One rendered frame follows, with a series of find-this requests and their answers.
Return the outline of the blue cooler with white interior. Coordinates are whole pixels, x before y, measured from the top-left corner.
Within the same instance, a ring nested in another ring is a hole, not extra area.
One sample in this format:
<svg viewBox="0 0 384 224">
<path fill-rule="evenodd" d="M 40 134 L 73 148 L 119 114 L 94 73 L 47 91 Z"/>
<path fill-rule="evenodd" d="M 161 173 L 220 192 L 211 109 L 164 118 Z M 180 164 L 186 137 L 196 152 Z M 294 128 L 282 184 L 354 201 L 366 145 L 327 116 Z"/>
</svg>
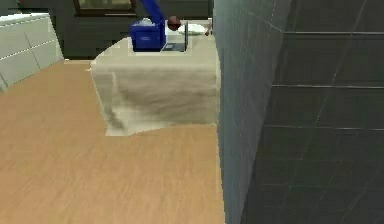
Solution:
<svg viewBox="0 0 384 224">
<path fill-rule="evenodd" d="M 141 0 L 149 13 L 130 26 L 129 34 L 134 52 L 160 52 L 166 44 L 165 18 L 155 0 Z"/>
</svg>

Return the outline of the grey open laptop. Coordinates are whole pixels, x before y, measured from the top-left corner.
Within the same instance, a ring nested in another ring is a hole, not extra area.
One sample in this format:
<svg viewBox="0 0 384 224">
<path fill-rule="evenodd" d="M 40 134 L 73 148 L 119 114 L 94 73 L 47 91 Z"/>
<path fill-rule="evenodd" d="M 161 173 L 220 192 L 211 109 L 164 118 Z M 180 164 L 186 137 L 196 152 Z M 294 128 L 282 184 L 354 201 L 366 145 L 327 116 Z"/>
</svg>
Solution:
<svg viewBox="0 0 384 224">
<path fill-rule="evenodd" d="M 182 37 L 183 40 L 182 42 L 176 42 L 176 41 L 171 41 L 171 37 L 166 36 L 166 44 L 162 48 L 163 51 L 175 51 L 175 52 L 185 52 L 188 48 L 188 33 L 189 33 L 189 24 L 185 23 L 183 25 L 182 29 Z"/>
</svg>

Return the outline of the white pillow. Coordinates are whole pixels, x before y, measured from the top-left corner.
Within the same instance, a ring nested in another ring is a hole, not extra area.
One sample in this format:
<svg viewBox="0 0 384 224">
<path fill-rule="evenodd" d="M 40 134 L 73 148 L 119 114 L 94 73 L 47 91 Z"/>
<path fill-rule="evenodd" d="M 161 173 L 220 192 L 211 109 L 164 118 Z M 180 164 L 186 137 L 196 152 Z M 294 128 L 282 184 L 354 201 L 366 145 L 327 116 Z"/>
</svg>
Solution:
<svg viewBox="0 0 384 224">
<path fill-rule="evenodd" d="M 207 32 L 207 29 L 201 24 L 188 23 L 180 26 L 177 29 L 177 32 L 180 34 L 187 33 L 188 35 L 204 35 Z"/>
</svg>

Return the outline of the brown ball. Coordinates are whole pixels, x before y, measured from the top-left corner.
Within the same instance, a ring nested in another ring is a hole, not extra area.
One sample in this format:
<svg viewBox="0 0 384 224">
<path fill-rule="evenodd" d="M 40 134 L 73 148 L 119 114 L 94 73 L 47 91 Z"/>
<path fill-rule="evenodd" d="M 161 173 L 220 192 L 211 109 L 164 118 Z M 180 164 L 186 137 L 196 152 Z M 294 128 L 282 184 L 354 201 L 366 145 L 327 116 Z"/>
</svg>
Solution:
<svg viewBox="0 0 384 224">
<path fill-rule="evenodd" d="M 172 31 L 177 31 L 181 26 L 181 21 L 176 16 L 171 16 L 168 18 L 167 26 Z"/>
</svg>

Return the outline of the dark framed window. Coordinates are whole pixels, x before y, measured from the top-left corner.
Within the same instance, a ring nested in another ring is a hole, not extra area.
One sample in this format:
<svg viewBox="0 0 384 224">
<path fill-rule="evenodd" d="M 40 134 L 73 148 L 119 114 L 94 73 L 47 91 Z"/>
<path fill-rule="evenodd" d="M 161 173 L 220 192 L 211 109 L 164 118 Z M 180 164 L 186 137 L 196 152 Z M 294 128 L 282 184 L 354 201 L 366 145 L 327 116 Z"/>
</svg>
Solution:
<svg viewBox="0 0 384 224">
<path fill-rule="evenodd" d="M 72 0 L 78 16 L 135 16 L 136 0 Z"/>
</svg>

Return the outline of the white chest of drawers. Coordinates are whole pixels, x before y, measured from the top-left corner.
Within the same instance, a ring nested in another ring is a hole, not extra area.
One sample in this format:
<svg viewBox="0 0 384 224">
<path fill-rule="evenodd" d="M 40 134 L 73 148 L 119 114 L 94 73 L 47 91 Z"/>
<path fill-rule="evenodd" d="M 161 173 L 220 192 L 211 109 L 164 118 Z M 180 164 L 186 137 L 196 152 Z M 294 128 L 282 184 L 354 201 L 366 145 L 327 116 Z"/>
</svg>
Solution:
<svg viewBox="0 0 384 224">
<path fill-rule="evenodd" d="M 0 16 L 0 92 L 61 60 L 48 13 Z"/>
</svg>

